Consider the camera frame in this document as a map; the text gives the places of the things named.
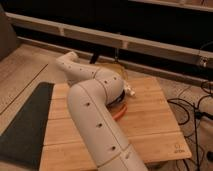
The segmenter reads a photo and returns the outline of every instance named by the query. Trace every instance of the cable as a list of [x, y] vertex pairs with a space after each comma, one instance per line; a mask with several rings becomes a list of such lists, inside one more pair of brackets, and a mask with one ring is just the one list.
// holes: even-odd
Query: cable
[[190, 171], [189, 166], [188, 166], [186, 160], [183, 159], [183, 163], [184, 163], [184, 165], [185, 165], [185, 167], [186, 167], [186, 170], [187, 170], [187, 171]]
[[211, 95], [206, 95], [206, 96], [203, 96], [199, 99], [198, 103], [197, 103], [197, 109], [199, 110], [200, 109], [200, 103], [205, 99], [205, 98], [208, 98], [208, 97], [211, 97]]
[[185, 107], [183, 107], [181, 104], [179, 104], [179, 103], [175, 103], [175, 102], [172, 102], [172, 101], [168, 101], [168, 102], [171, 103], [171, 104], [174, 104], [174, 105], [177, 105], [177, 106], [181, 107], [186, 112], [187, 119], [184, 122], [178, 122], [178, 125], [185, 125], [186, 123], [188, 123], [189, 120], [190, 120], [189, 111]]
[[127, 111], [127, 105], [124, 104], [119, 112], [113, 115], [113, 119], [118, 121]]
[[[205, 88], [205, 87], [206, 87], [205, 84], [207, 84], [207, 83], [208, 83], [208, 89], [209, 89], [209, 91]], [[202, 82], [200, 87], [201, 87], [201, 89], [202, 89], [205, 93], [210, 94], [210, 95], [212, 95], [212, 97], [213, 97], [212, 83], [211, 83], [211, 81], [204, 81], [204, 82]]]
[[181, 99], [181, 98], [171, 98], [171, 99], [168, 99], [167, 101], [170, 102], [170, 101], [174, 101], [174, 100], [185, 102], [186, 104], [188, 104], [189, 106], [191, 106], [194, 109], [194, 105], [193, 104], [191, 104], [190, 102], [188, 102], [188, 101], [186, 101], [184, 99]]
[[[201, 123], [201, 120], [198, 122], [198, 124], [197, 124], [197, 126], [196, 126], [196, 129], [199, 128], [200, 123]], [[191, 134], [189, 134], [189, 135], [184, 135], [184, 138], [189, 138], [189, 137], [193, 136], [194, 134], [195, 134], [195, 130], [194, 130]]]
[[[193, 141], [191, 138], [188, 137], [188, 138], [186, 138], [186, 139], [190, 140], [193, 144], [196, 144], [196, 142]], [[201, 152], [202, 152], [202, 156], [201, 156], [201, 159], [200, 159], [200, 161], [199, 161], [200, 166], [201, 166], [202, 163], [203, 163], [203, 160], [204, 160], [205, 150], [204, 150], [204, 148], [203, 148], [201, 145], [199, 145], [199, 144], [198, 144], [198, 147], [199, 147], [199, 149], [200, 149]], [[191, 161], [193, 164], [197, 165], [197, 163], [196, 163], [194, 160], [192, 160], [192, 159], [188, 159], [188, 160]]]

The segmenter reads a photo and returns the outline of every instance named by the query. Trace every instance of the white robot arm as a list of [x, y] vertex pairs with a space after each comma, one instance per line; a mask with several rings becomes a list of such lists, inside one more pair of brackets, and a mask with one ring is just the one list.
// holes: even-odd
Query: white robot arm
[[69, 112], [98, 170], [147, 171], [106, 108], [123, 92], [123, 79], [109, 69], [77, 60], [77, 54], [70, 52], [59, 57], [57, 64], [72, 84]]

